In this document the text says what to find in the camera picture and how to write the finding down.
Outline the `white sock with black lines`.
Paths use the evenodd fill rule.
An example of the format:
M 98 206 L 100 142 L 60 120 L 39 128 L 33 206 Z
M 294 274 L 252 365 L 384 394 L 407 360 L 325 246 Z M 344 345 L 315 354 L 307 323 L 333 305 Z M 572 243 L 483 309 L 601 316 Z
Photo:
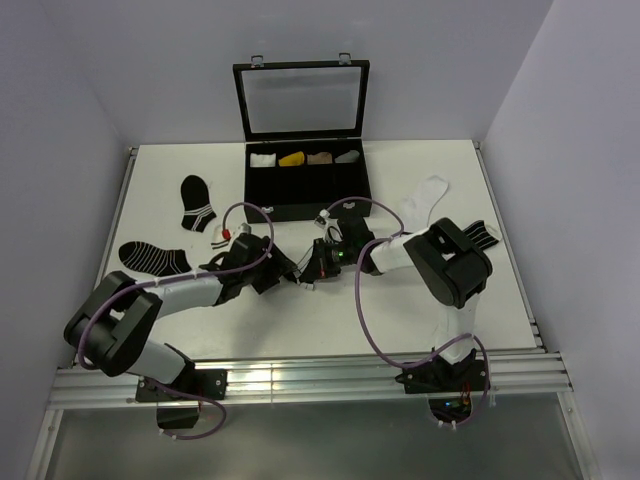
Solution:
M 314 291 L 316 285 L 314 282 L 307 282 L 303 278 L 302 271 L 298 267 L 294 267 L 292 270 L 283 274 L 285 280 L 296 284 L 298 287 L 308 291 Z

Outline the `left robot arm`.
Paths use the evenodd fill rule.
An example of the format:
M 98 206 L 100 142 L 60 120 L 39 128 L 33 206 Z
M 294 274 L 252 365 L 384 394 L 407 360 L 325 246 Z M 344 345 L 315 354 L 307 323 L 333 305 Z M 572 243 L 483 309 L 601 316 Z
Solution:
M 175 347 L 152 341 L 154 324 L 182 311 L 223 305 L 246 286 L 262 294 L 282 279 L 295 281 L 296 271 L 270 238 L 242 233 L 192 272 L 142 283 L 122 271 L 108 274 L 69 320 L 63 338 L 108 377 L 137 375 L 146 388 L 159 386 L 172 399 L 221 399 L 224 380 L 208 378 Z

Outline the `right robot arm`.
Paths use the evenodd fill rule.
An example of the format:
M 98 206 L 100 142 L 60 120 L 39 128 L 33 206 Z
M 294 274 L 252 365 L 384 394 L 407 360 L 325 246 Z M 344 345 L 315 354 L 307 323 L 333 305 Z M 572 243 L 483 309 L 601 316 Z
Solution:
M 488 356 L 476 357 L 483 348 L 473 335 L 480 294 L 493 273 L 484 251 L 448 218 L 417 233 L 380 241 L 362 217 L 339 219 L 337 228 L 338 241 L 314 241 L 299 280 L 313 284 L 331 279 L 351 265 L 369 275 L 415 269 L 438 302 L 441 317 L 431 359 L 415 366 L 402 364 L 395 381 L 407 394 L 488 392 Z

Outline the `cream sock with black stripes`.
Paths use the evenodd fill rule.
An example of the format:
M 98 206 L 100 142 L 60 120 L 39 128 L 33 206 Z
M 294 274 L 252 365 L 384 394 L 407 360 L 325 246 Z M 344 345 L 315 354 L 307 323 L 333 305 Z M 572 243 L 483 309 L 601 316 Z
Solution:
M 231 243 L 232 233 L 228 228 L 218 225 L 214 228 L 210 247 L 218 250 L 227 247 Z

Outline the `black sock with white stripes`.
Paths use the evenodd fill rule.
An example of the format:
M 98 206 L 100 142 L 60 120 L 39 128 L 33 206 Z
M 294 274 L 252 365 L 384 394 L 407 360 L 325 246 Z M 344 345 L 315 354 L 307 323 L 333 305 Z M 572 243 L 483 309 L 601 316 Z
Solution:
M 180 194 L 184 209 L 181 226 L 188 231 L 203 233 L 217 217 L 207 184 L 199 176 L 189 175 L 182 181 Z

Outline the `tan rolled sock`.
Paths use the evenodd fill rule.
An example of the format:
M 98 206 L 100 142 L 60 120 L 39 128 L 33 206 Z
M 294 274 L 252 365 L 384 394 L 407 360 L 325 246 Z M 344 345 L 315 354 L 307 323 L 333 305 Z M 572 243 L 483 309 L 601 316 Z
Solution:
M 308 165 L 327 165 L 333 163 L 333 156 L 330 152 L 319 152 L 309 154 L 306 161 Z

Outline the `yellow rolled sock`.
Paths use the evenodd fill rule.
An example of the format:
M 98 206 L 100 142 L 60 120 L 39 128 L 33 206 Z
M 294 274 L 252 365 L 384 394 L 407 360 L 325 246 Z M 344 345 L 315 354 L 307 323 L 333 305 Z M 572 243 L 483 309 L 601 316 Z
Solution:
M 305 163 L 306 155 L 302 151 L 297 151 L 278 159 L 280 167 L 297 167 Z

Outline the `black storage box with lid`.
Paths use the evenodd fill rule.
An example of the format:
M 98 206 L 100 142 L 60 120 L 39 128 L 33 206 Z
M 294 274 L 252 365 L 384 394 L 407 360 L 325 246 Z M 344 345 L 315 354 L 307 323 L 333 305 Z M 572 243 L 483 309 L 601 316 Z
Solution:
M 265 62 L 254 56 L 232 68 L 245 139 L 245 215 L 252 224 L 311 221 L 322 209 L 337 217 L 371 213 L 362 141 L 370 63 L 342 53 L 336 60 Z M 355 163 L 334 159 L 358 150 Z M 280 167 L 302 151 L 330 152 L 333 163 Z M 275 154 L 272 168 L 251 168 L 251 153 Z

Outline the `black white horizontal striped sock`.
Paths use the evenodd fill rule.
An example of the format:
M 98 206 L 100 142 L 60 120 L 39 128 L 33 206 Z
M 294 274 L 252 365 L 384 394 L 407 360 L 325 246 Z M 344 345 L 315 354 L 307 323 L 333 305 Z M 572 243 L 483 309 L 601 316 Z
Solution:
M 127 269 L 153 277 L 194 276 L 183 249 L 162 249 L 142 241 L 129 241 L 119 247 L 118 258 Z

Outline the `white rolled sock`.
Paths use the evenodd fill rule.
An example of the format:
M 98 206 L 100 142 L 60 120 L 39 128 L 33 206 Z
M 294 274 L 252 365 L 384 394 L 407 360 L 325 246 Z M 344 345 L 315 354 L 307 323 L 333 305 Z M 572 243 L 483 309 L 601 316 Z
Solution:
M 249 165 L 251 168 L 272 168 L 276 165 L 277 156 L 275 154 L 251 153 Z

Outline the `long white sock striped cuff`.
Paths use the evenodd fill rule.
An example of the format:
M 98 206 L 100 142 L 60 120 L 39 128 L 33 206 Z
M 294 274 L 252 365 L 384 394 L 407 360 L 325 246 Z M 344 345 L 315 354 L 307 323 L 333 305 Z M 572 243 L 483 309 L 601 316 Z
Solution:
M 405 232 L 420 231 L 429 226 L 431 211 L 449 188 L 447 180 L 433 175 L 419 182 L 414 191 L 399 204 Z

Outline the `grey rolled sock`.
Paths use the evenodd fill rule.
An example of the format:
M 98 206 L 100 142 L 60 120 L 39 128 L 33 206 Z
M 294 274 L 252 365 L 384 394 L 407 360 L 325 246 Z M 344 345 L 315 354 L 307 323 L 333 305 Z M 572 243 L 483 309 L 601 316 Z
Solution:
M 359 158 L 360 158 L 360 152 L 358 150 L 350 150 L 346 153 L 338 155 L 334 159 L 334 162 L 336 164 L 350 164 L 350 163 L 357 162 Z

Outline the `black sock white vertical stripes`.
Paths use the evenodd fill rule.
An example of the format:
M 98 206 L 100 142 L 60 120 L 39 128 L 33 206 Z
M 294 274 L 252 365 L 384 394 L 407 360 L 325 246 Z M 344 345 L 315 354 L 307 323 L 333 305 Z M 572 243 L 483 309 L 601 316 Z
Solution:
M 484 220 L 473 222 L 463 232 L 480 250 L 490 249 L 502 241 L 501 231 Z

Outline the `aluminium frame rail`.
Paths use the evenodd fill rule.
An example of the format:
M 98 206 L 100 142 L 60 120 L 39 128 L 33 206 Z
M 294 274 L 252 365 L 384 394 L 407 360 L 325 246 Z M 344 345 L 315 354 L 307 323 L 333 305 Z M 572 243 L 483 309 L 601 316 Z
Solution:
M 398 370 L 377 357 L 279 361 L 204 362 L 227 371 L 224 405 L 395 400 L 405 397 Z M 492 354 L 494 395 L 571 392 L 573 385 L 558 353 Z M 63 369 L 56 373 L 46 409 L 95 410 L 140 407 L 140 380 L 109 378 L 100 372 Z

